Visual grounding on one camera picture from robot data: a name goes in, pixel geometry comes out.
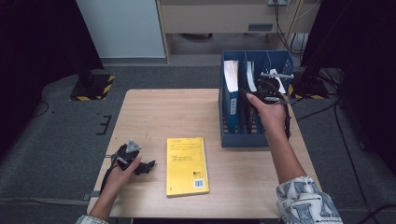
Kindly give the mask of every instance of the gray carpet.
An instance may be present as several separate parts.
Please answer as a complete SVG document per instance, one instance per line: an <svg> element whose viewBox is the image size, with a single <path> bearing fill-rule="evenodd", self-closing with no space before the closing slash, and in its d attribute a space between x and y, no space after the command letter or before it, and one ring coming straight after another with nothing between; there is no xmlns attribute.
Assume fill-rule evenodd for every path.
<svg viewBox="0 0 396 224"><path fill-rule="evenodd" d="M49 84L43 90L45 103L37 107L36 117L0 167L2 199L51 198L83 204L0 203L0 223L73 223L85 213L87 204L81 201L82 195L93 189L129 89L219 86L218 66L120 66L106 70L116 78L102 101L69 101L77 76ZM303 106L294 105L293 110L296 118L300 118L336 99L336 95L323 100L304 99L300 101ZM374 152L361 151L345 111L337 106L337 113L370 208L375 210L396 203L396 176ZM104 116L111 116L111 121L106 134L98 135L104 130L100 124L107 121ZM299 126L323 190L331 194L345 223L358 223L368 213L333 108L300 121ZM396 209L384 210L376 219L380 223L392 223Z"/></svg>

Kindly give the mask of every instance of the right hand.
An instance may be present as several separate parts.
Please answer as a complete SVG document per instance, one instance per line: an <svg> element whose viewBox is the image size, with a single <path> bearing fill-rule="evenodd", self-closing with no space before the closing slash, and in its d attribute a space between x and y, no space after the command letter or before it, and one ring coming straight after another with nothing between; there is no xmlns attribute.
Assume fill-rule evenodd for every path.
<svg viewBox="0 0 396 224"><path fill-rule="evenodd" d="M265 130L284 132L286 113L285 107L281 103L267 105L251 93L247 93L247 99L259 111Z"/></svg>

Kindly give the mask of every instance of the wooden table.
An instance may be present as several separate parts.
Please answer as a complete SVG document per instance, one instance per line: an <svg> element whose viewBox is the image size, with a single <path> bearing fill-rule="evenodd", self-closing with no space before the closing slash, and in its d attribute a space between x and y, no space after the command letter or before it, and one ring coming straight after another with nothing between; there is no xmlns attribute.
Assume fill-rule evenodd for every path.
<svg viewBox="0 0 396 224"><path fill-rule="evenodd" d="M112 217L278 218L275 167L269 148L222 148L219 90L130 90L120 110L107 155L133 139L142 161L156 161L149 174L134 176L116 200ZM290 143L306 172L317 181L292 111ZM209 194L165 196L166 139L202 136ZM110 159L105 158L94 190ZM88 212L97 198L91 198Z"/></svg>

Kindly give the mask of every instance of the book cover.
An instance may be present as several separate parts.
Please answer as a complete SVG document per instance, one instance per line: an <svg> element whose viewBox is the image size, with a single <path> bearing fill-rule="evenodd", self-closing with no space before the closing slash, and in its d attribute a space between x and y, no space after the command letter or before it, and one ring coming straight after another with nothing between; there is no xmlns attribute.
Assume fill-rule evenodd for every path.
<svg viewBox="0 0 396 224"><path fill-rule="evenodd" d="M227 127L229 133L235 133L237 124L237 99L238 99L238 61L224 61L225 86L224 96L226 101Z"/></svg>
<svg viewBox="0 0 396 224"><path fill-rule="evenodd" d="M168 138L166 196L188 196L208 192L204 138Z"/></svg>

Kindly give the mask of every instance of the forearm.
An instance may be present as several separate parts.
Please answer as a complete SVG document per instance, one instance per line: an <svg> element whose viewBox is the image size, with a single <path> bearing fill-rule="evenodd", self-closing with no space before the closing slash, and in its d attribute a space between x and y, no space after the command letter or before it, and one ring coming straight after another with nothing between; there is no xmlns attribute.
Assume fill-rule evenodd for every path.
<svg viewBox="0 0 396 224"><path fill-rule="evenodd" d="M279 183L306 175L298 161L284 130L266 129L266 138L271 149Z"/></svg>
<svg viewBox="0 0 396 224"><path fill-rule="evenodd" d="M90 212L90 216L100 218L104 221L108 221L111 208L113 207L116 199L117 195L115 195L114 193L110 193L105 189L96 201L96 204L93 206L93 209Z"/></svg>

